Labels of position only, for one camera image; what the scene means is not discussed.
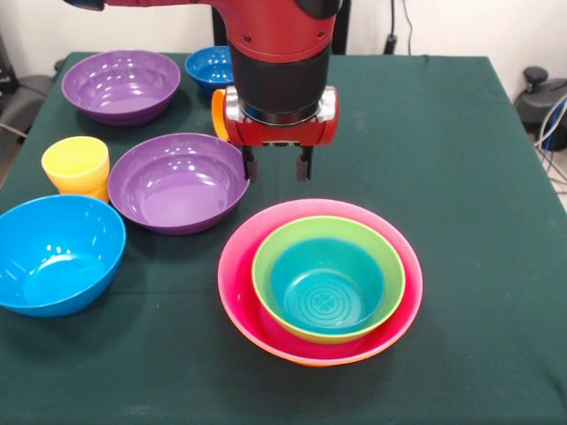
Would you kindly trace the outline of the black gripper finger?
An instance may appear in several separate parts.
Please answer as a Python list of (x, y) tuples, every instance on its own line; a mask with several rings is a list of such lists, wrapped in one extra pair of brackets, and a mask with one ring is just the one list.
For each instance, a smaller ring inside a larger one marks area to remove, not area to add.
[(242, 146), (243, 167), (245, 171), (245, 178), (249, 182), (256, 182), (258, 180), (258, 164), (253, 154), (251, 146)]
[(304, 146), (301, 148), (301, 153), (297, 161), (297, 180), (299, 182), (306, 182), (311, 179), (312, 175), (312, 161), (313, 161), (313, 146)]

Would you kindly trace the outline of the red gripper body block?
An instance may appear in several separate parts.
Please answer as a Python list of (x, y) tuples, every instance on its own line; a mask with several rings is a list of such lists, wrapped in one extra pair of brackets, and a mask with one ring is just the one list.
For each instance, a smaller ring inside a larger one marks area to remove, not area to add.
[(291, 126), (272, 126), (248, 118), (239, 103), (237, 90), (223, 90), (223, 141), (233, 145), (297, 145), (312, 147), (330, 144), (338, 128), (340, 115), (338, 91), (327, 86), (315, 115)]

